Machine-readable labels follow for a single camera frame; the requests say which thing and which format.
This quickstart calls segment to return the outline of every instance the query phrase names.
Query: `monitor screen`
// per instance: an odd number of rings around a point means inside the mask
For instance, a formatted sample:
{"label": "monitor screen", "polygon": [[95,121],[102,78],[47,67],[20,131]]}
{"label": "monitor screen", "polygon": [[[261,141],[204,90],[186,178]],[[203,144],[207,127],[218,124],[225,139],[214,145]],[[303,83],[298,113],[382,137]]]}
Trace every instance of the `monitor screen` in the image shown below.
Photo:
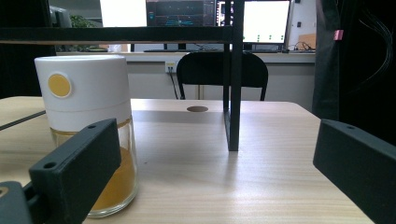
{"label": "monitor screen", "polygon": [[[224,8],[225,2],[218,1],[216,9],[217,26],[224,25]],[[285,44],[289,11],[289,0],[246,1],[244,43]]]}
{"label": "monitor screen", "polygon": [[67,9],[49,6],[49,14],[53,27],[71,28],[72,21]]}
{"label": "monitor screen", "polygon": [[148,26],[214,26],[215,0],[146,0]]}

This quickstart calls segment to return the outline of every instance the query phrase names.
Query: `desk items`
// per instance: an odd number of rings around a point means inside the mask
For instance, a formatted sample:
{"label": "desk items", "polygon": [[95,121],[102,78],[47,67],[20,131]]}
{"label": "desk items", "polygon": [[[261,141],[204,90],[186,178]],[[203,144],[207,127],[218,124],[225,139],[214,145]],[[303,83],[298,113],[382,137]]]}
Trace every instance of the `desk items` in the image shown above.
{"label": "desk items", "polygon": [[0,183],[0,223],[81,223],[120,167],[119,144],[116,121],[99,121],[33,165],[25,187]]}
{"label": "desk items", "polygon": [[84,126],[116,118],[121,166],[88,217],[105,217],[129,204],[137,192],[126,60],[119,55],[58,56],[35,59],[52,138],[60,146]]}
{"label": "desk items", "polygon": [[396,147],[351,125],[320,123],[314,165],[375,223],[396,223]]}

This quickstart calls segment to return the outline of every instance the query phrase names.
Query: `chair backrest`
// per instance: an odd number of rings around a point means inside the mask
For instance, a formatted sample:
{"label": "chair backrest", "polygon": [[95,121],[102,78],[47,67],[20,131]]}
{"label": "chair backrest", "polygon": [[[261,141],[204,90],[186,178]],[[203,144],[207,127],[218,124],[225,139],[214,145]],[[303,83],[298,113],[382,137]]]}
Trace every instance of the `chair backrest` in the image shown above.
{"label": "chair backrest", "polygon": [[[185,99],[183,84],[223,85],[223,58],[221,51],[192,52],[181,58],[177,64],[177,81],[180,99]],[[258,56],[242,54],[242,87],[262,88],[260,100],[265,98],[268,83],[268,69]]]}

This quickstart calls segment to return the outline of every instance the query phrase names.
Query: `orange liquid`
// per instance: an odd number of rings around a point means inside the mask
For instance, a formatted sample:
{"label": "orange liquid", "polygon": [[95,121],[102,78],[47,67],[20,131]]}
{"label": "orange liquid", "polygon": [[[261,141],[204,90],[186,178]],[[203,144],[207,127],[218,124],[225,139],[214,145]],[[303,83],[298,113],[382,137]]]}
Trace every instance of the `orange liquid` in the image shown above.
{"label": "orange liquid", "polygon": [[92,210],[102,210],[122,203],[134,190],[135,170],[131,151],[121,147],[121,166],[108,181]]}

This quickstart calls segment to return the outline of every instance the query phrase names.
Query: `wall outlet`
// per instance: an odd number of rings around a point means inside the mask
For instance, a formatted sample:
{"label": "wall outlet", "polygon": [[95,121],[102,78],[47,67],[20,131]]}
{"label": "wall outlet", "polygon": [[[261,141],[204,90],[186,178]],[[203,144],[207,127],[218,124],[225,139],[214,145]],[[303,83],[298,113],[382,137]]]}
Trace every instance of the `wall outlet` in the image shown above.
{"label": "wall outlet", "polygon": [[177,62],[165,62],[165,73],[175,73],[177,68]]}

